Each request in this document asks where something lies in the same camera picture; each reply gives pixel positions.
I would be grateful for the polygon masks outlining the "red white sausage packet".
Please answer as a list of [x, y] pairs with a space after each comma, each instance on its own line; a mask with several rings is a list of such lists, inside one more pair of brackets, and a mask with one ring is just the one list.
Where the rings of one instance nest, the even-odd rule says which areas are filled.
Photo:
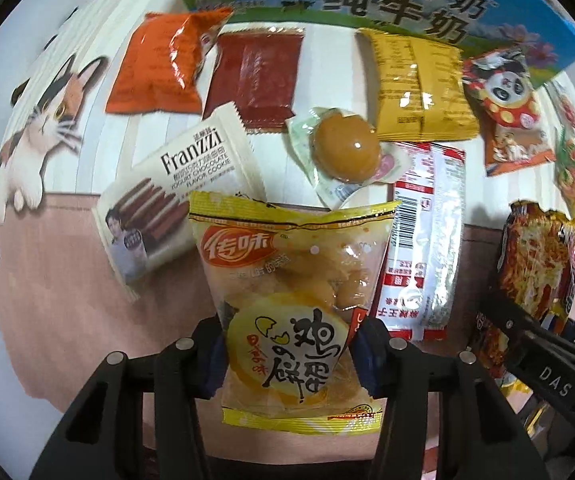
[[412, 166], [391, 186], [399, 206], [373, 315], [391, 335], [442, 340], [455, 302], [465, 214], [465, 153], [404, 143]]

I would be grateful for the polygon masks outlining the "yellow egg biscuit packet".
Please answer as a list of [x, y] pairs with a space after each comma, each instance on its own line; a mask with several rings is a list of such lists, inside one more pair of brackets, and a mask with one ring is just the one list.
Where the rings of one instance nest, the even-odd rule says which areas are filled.
[[383, 408], [349, 353], [397, 206], [293, 210], [195, 192], [189, 220], [229, 358], [222, 419], [306, 436], [371, 434]]

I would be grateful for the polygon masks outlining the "Sedaap instant noodle packet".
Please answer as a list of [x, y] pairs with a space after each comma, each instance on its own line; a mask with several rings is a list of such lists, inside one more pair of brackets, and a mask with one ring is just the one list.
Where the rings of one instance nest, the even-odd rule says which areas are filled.
[[490, 285], [549, 332], [563, 333], [575, 298], [575, 219], [528, 200], [514, 202]]

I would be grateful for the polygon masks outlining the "Franzzi cookie packet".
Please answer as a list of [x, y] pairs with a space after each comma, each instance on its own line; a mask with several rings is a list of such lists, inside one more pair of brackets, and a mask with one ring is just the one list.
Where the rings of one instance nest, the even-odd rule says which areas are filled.
[[149, 274], [194, 247], [188, 220], [194, 191], [266, 197], [253, 145], [232, 102], [117, 178], [92, 209], [128, 301], [140, 298]]

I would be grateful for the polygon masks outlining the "green gummy candy packet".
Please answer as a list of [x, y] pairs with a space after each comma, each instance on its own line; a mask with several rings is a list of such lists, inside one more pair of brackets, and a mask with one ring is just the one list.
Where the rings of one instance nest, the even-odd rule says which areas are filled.
[[554, 180], [568, 212], [575, 218], [575, 136], [563, 128], [557, 137]]

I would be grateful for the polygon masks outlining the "panda snack packet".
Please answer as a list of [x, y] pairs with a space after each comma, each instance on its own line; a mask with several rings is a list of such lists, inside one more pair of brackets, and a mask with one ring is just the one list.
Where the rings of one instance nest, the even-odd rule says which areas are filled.
[[463, 62], [463, 86], [476, 102], [489, 177], [555, 161], [541, 106], [519, 47]]

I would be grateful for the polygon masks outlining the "yellow snack packet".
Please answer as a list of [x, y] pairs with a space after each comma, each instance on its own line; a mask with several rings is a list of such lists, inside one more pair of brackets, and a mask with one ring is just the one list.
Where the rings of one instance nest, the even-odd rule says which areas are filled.
[[375, 131], [381, 140], [466, 141], [478, 135], [458, 48], [371, 28], [359, 32], [369, 41], [376, 65]]

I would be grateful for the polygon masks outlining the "white cookie packet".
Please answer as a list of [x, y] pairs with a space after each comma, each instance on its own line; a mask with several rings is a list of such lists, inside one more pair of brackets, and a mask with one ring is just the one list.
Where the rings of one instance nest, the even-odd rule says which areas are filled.
[[550, 80], [545, 83], [545, 91], [549, 94], [563, 127], [575, 138], [575, 104], [566, 87], [555, 80]]

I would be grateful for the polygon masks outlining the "orange snack packet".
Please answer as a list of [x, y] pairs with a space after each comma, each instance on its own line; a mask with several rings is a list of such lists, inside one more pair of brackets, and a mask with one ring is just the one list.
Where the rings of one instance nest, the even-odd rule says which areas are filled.
[[105, 112], [200, 114], [196, 79], [233, 10], [149, 13], [132, 34]]

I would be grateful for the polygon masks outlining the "dark red snack packet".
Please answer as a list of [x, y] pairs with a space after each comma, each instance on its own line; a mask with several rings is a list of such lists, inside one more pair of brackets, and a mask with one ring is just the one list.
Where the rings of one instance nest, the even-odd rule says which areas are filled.
[[203, 115], [236, 104], [246, 130], [280, 132], [292, 110], [301, 28], [262, 27], [226, 32], [218, 37], [217, 54]]

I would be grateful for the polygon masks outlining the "striped pink cat blanket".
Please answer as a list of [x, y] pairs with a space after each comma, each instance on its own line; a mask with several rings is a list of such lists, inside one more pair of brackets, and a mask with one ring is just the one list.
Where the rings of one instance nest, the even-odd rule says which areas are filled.
[[[65, 145], [45, 159], [44, 197], [34, 212], [9, 206], [0, 226], [0, 330], [16, 378], [31, 398], [64, 412], [101, 359], [110, 351], [146, 356], [176, 336], [189, 335], [201, 318], [215, 313], [195, 249], [146, 276], [146, 291], [132, 300], [106, 257], [92, 208], [118, 176], [200, 121], [200, 115], [162, 112], [128, 117], [106, 115], [114, 79], [130, 36], [148, 12], [181, 12], [182, 0], [85, 0], [27, 75], [4, 140], [21, 129], [48, 82], [74, 53], [71, 70], [93, 58], [110, 62], [85, 90], [75, 132], [82, 148]], [[375, 68], [369, 46], [349, 28], [305, 25], [295, 110], [343, 107], [373, 115]], [[322, 207], [288, 153], [286, 136], [253, 134], [255, 155], [268, 200]], [[457, 142], [466, 152], [465, 238], [447, 339], [428, 344], [443, 351], [462, 344], [465, 307], [481, 296], [501, 224], [515, 200], [567, 212], [553, 183], [552, 164], [485, 177], [484, 141]], [[207, 453], [268, 464], [363, 460], [373, 456], [377, 434], [302, 436], [244, 429], [222, 423], [220, 398], [200, 401]]]

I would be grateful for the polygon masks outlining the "braised egg packet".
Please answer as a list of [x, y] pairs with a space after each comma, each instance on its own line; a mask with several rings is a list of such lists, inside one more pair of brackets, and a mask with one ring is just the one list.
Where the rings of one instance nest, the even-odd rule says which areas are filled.
[[315, 107], [286, 121], [292, 152], [321, 202], [341, 208], [373, 184], [394, 184], [412, 167], [404, 148], [379, 139], [370, 122], [342, 108]]

